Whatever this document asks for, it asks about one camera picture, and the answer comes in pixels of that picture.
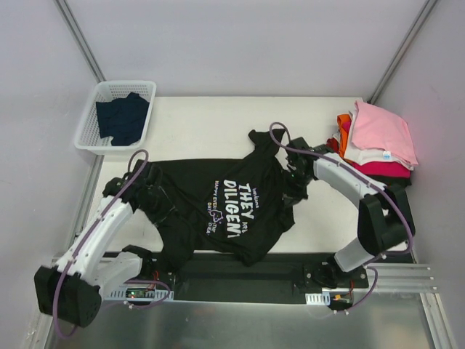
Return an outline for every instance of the gray wall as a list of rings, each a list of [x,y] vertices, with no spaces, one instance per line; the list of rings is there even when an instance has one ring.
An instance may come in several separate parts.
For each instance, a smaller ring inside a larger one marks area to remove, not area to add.
[[[416,252],[441,284],[445,309],[465,347],[465,2],[442,0],[379,105],[409,124],[420,166],[408,191]]]
[[[23,343],[33,275],[70,237],[93,156],[72,138],[95,80],[51,0],[0,5],[0,347]]]
[[[424,0],[70,0],[107,79],[158,96],[368,98]]]

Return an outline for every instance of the navy clothing in basket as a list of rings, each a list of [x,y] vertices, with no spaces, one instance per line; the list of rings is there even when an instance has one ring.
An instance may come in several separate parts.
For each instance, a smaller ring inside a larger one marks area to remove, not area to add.
[[[100,137],[113,136],[111,145],[131,145],[140,140],[149,102],[131,92],[126,98],[96,102]]]

